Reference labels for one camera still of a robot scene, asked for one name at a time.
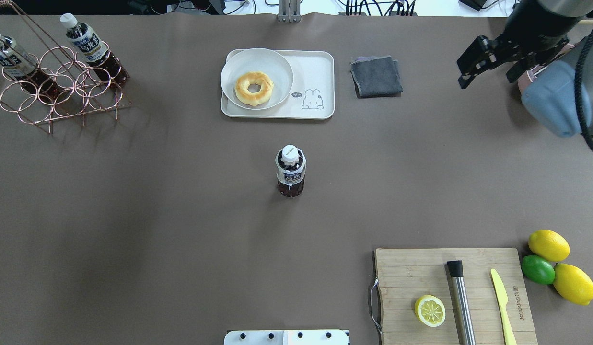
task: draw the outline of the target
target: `cutting board handle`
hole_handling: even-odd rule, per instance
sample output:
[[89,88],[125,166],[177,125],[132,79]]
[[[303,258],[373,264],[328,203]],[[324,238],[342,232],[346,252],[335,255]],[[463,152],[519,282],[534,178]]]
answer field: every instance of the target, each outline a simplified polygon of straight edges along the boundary
[[375,316],[373,315],[373,290],[375,290],[375,288],[377,287],[377,285],[379,284],[379,279],[377,277],[375,277],[375,280],[373,281],[373,285],[371,285],[371,290],[369,290],[369,306],[370,306],[370,310],[371,310],[371,319],[373,319],[373,322],[375,323],[375,327],[377,327],[377,331],[379,332],[379,334],[382,334],[382,326],[379,324],[379,322],[375,319]]

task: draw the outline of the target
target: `dark liquid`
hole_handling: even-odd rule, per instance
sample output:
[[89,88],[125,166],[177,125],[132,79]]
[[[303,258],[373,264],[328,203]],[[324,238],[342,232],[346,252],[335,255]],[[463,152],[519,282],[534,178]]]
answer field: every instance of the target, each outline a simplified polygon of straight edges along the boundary
[[[281,168],[283,168],[284,170],[288,170],[288,171],[298,170],[302,166],[302,162],[303,162],[303,156],[302,156],[302,152],[300,150],[299,150],[298,154],[299,154],[298,162],[296,164],[294,164],[293,166],[287,166],[281,161],[281,152],[277,156],[277,163],[279,163],[279,166],[281,166]],[[295,185],[287,185],[287,184],[281,183],[280,181],[277,181],[277,190],[279,190],[279,192],[281,194],[283,194],[284,196],[287,196],[288,198],[294,198],[295,196],[299,196],[302,193],[303,188],[305,188],[305,177],[303,177],[303,179],[300,181],[300,183],[297,183]]]
[[[48,80],[49,76],[47,76],[40,68],[38,68],[36,72],[31,74],[30,76],[17,77],[16,79],[18,81],[24,80],[28,81],[29,83],[32,83],[34,86],[30,85],[29,83],[22,83],[21,85],[22,88],[26,90],[29,94],[35,94],[36,88],[40,87],[41,84]],[[64,92],[64,89],[62,87],[55,83],[55,81],[49,80],[43,84],[42,88],[40,89],[39,96],[40,98],[43,98],[44,102],[50,103],[51,101],[54,101],[62,92]]]
[[[88,31],[88,24],[79,23],[72,29],[69,29],[66,32],[66,37],[71,39],[77,39]],[[120,86],[123,86],[126,83],[126,79],[128,79],[128,73],[126,70],[121,66],[118,59],[115,55],[109,50],[103,55],[102,58],[98,59],[97,61],[88,62],[88,65],[91,67],[98,67],[105,69],[107,73],[103,70],[95,69],[94,72],[98,76],[100,81],[108,83],[112,81],[113,83],[118,83]]]

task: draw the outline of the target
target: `gray folded cloth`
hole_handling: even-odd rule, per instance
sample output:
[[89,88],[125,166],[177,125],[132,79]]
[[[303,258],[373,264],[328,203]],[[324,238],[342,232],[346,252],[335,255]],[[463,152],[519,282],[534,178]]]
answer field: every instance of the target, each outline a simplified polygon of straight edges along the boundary
[[357,57],[351,63],[351,76],[360,97],[393,96],[403,91],[399,61],[386,57]]

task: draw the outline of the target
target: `black muddler tip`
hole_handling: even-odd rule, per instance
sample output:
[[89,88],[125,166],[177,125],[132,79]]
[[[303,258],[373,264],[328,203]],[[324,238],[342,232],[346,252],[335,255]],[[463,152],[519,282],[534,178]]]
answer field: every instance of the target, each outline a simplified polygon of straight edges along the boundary
[[463,261],[454,260],[448,261],[448,269],[450,269],[450,277],[457,278],[463,276]]

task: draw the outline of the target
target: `plate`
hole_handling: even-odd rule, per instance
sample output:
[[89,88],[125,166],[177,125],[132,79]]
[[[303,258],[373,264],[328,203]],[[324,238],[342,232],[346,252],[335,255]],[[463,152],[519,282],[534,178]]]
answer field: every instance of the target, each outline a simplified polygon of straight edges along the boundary
[[[270,100],[259,105],[248,105],[239,101],[234,91],[237,79],[247,72],[264,72],[273,81],[273,93]],[[294,83],[292,66],[281,54],[265,48],[246,49],[234,55],[221,70],[221,88],[228,100],[239,107],[262,110],[274,107],[285,101]]]

